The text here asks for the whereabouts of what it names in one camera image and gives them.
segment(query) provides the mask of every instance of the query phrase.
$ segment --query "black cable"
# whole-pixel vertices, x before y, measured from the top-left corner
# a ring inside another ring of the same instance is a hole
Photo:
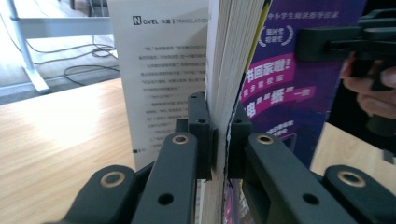
[[[114,68],[116,66],[110,67],[110,66],[102,66],[102,65],[95,65],[95,64],[71,66],[71,67],[68,67],[68,68],[64,69],[64,78],[66,78],[66,79],[70,80],[71,82],[76,83],[76,84],[78,84],[80,86],[86,86],[86,84],[78,82],[78,81],[75,81],[74,79],[69,77],[70,75],[73,75],[73,74],[67,74],[67,71],[69,71],[71,69],[75,69],[75,68],[81,68],[81,67],[99,67],[99,68],[110,69],[110,70],[114,70],[114,71],[118,71],[119,72],[120,69]]]
[[[71,50],[71,49],[81,49],[81,48],[85,48],[85,47],[89,47],[89,46],[96,46],[97,48],[102,48],[102,47],[106,47],[106,48],[114,48],[110,45],[105,45],[105,44],[86,44],[86,45],[79,45],[79,46],[75,46],[75,47],[71,47],[71,48],[66,48],[66,49],[55,49],[55,50],[40,50],[40,49],[35,49],[29,42],[27,43],[29,45],[29,47],[34,50],[37,53],[59,53],[62,51],[67,51],[67,50]]]
[[[38,7],[38,10],[40,10],[40,12],[43,13],[44,16],[48,17],[49,15],[47,15],[47,14],[41,9],[41,6],[37,3],[37,1],[36,1],[36,0],[34,0],[34,1],[35,1],[35,4],[36,4],[37,7]]]

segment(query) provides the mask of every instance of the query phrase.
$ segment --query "finger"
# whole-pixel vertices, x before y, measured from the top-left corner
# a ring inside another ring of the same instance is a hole
[[[373,81],[370,78],[348,77],[344,79],[344,86],[349,90],[396,105],[396,89],[392,91],[371,91],[372,85]]]
[[[386,86],[396,88],[396,67],[391,67],[382,71],[381,82]]]
[[[363,94],[358,94],[357,101],[361,109],[369,116],[376,114],[384,118],[396,119],[396,105],[385,103]]]
[[[349,57],[344,61],[343,67],[341,68],[340,78],[350,77],[352,74],[352,64],[355,62],[355,54],[350,53]]]

